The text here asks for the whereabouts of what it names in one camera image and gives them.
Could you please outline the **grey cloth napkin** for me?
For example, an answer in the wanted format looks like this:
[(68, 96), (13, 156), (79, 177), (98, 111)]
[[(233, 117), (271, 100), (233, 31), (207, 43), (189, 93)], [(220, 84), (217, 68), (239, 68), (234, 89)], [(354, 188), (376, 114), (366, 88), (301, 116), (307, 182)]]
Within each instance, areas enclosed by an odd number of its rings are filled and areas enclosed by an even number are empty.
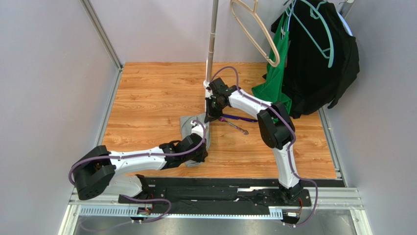
[(184, 139), (186, 136), (192, 134), (192, 129), (196, 127), (196, 124), (193, 121), (198, 120), (205, 125), (206, 129), (206, 137), (205, 137), (205, 146), (206, 150), (209, 149), (211, 144), (211, 136), (210, 136), (210, 123), (205, 122), (206, 113), (200, 113), (194, 116), (181, 116), (180, 117), (180, 132), (182, 138)]

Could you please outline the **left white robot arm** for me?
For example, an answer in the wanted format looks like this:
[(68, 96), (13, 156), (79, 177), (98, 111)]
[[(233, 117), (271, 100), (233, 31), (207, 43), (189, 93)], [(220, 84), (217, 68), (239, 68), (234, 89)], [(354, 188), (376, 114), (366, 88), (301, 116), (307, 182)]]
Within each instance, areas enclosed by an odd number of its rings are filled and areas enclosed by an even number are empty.
[(202, 163), (208, 156), (206, 134), (190, 134), (181, 141), (133, 152), (109, 151), (99, 145), (74, 163), (68, 174), (81, 200), (93, 199), (111, 186), (120, 175), (143, 170), (177, 168), (186, 162)]

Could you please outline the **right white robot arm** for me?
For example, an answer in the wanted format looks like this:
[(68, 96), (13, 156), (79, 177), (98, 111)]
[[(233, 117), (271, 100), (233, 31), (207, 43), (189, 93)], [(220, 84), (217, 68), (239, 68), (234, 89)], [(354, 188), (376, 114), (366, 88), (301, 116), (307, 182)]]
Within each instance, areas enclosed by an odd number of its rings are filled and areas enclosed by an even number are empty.
[(222, 117), (226, 107), (239, 109), (256, 118), (263, 142), (272, 149), (277, 163), (283, 201), (295, 200), (303, 190), (297, 177), (293, 147), (295, 127), (283, 103), (271, 103), (256, 98), (234, 85), (228, 87), (221, 78), (203, 82), (206, 90), (204, 122)]

